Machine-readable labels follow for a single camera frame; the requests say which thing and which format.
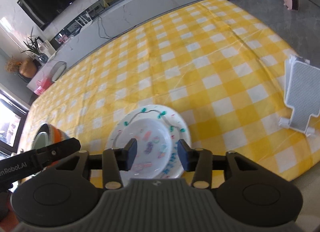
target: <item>vase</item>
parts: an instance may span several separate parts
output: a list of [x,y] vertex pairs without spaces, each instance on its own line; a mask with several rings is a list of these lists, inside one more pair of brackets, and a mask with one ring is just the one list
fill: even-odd
[[19,73],[27,78],[33,78],[36,72],[37,67],[30,58],[25,59],[19,67]]
[[38,59],[40,60],[40,62],[42,62],[43,64],[47,63],[48,62],[48,56],[44,53],[40,53],[38,55]]

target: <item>gray mesh filter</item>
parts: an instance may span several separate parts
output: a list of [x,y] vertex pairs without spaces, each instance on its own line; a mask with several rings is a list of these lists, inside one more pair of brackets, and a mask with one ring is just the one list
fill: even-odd
[[296,60],[288,84],[285,103],[293,109],[290,127],[305,133],[310,116],[319,116],[320,69]]
[[134,179],[120,190],[105,191],[96,208],[73,224],[37,228],[21,223],[13,232],[43,231],[303,232],[293,221],[274,228],[240,223],[220,209],[209,190],[189,187],[184,179]]

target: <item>tablecloth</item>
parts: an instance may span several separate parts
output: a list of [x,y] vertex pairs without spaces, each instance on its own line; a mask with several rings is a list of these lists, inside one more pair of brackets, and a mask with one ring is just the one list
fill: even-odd
[[[193,147],[235,150],[294,179],[319,161],[320,138],[278,127],[291,114],[283,102],[290,54],[285,41],[231,2],[195,3],[129,31],[61,77],[31,106],[20,148],[30,149],[49,122],[100,154],[125,114],[162,104],[185,119]],[[319,128],[317,119],[311,126]],[[223,173],[212,173],[216,187]],[[192,173],[184,177],[190,182]],[[101,187],[101,171],[91,181]]]

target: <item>paper plate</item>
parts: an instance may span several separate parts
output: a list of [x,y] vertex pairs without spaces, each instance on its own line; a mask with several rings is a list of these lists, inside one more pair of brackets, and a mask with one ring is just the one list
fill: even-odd
[[130,178],[178,178],[183,167],[177,143],[191,145],[187,124],[173,109],[147,105],[127,114],[111,132],[106,149],[123,148],[131,138],[138,141],[138,152],[130,171],[120,171],[124,185]]

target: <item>plate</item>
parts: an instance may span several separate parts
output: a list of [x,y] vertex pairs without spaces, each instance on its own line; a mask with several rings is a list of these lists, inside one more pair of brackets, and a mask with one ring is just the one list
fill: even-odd
[[[148,129],[151,123],[154,125],[152,130]],[[169,134],[170,142],[167,140],[167,134]],[[130,171],[120,171],[124,185],[131,177],[146,178],[146,174],[150,179],[151,177],[155,179],[178,178],[182,175],[183,167],[178,158],[177,144],[179,139],[184,139],[190,145],[191,137],[187,124],[175,110],[163,105],[147,105],[131,111],[109,135],[106,149],[123,148],[131,138],[136,138],[138,141],[138,157],[135,158]],[[145,150],[151,151],[149,159],[144,156],[147,155]],[[161,160],[166,160],[166,165],[163,162],[152,163],[150,160],[157,158],[159,154],[163,154]],[[140,159],[142,158],[146,160],[146,164],[141,165]]]

